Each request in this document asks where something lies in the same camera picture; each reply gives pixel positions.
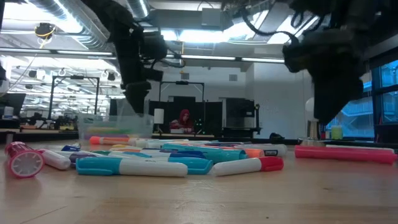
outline white wall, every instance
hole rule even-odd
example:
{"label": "white wall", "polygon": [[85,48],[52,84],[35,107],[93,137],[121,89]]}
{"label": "white wall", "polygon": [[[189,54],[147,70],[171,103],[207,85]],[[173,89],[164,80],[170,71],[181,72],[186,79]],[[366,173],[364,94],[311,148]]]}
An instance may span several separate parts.
{"label": "white wall", "polygon": [[[254,80],[251,81],[251,70]],[[290,73],[283,64],[255,63],[248,70],[246,97],[260,104],[261,135],[279,133],[287,139],[307,135],[305,102],[312,96],[312,84],[306,72]]]}
{"label": "white wall", "polygon": [[[190,74],[189,82],[205,83],[205,100],[219,101],[219,98],[245,98],[246,73],[240,68],[211,68],[202,67],[166,68],[164,69],[163,81],[175,82],[181,80],[180,71]],[[237,74],[238,81],[230,82],[229,74]],[[196,101],[201,101],[201,92],[193,85],[170,84],[163,92],[161,101],[167,101],[170,96],[195,96]],[[147,99],[159,100],[159,83],[152,82],[152,89]]]}

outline clear plastic container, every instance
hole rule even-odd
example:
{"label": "clear plastic container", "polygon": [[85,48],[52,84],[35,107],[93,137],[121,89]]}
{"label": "clear plastic container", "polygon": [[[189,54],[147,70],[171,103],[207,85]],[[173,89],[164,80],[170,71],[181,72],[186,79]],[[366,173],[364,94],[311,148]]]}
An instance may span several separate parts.
{"label": "clear plastic container", "polygon": [[145,114],[139,116],[100,116],[93,114],[78,115],[79,140],[88,144],[92,136],[151,138],[154,117]]}

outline ductwork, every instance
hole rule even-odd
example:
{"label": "ductwork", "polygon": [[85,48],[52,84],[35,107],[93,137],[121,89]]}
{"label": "ductwork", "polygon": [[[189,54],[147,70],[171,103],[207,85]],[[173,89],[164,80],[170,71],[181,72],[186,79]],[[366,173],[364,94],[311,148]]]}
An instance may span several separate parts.
{"label": "ductwork", "polygon": [[109,34],[104,34],[93,22],[93,19],[87,16],[85,5],[76,0],[26,0],[37,8],[47,12],[61,21],[70,20],[72,23],[78,23],[82,26],[81,37],[74,37],[82,43],[88,50],[104,51],[107,50],[106,43]]}
{"label": "ductwork", "polygon": [[131,12],[133,18],[142,19],[149,15],[150,6],[148,0],[126,0],[127,8]]}

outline person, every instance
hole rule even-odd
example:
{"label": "person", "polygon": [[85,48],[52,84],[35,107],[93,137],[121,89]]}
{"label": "person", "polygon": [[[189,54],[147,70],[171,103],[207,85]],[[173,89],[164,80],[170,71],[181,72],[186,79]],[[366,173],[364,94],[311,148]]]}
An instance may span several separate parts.
{"label": "person", "polygon": [[170,123],[170,129],[183,129],[184,133],[192,133],[193,121],[190,119],[189,110],[181,110],[180,118]]}

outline workbench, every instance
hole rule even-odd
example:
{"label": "workbench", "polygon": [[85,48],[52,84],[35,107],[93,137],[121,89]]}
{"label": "workbench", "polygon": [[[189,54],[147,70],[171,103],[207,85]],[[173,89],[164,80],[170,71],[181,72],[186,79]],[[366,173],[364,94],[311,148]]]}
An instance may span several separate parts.
{"label": "workbench", "polygon": [[[29,146],[60,150],[73,143]],[[0,152],[0,162],[5,160]],[[293,151],[282,171],[226,177],[84,176],[46,166],[34,178],[14,179],[2,167],[0,223],[396,224],[398,169],[368,162],[295,159]]]}

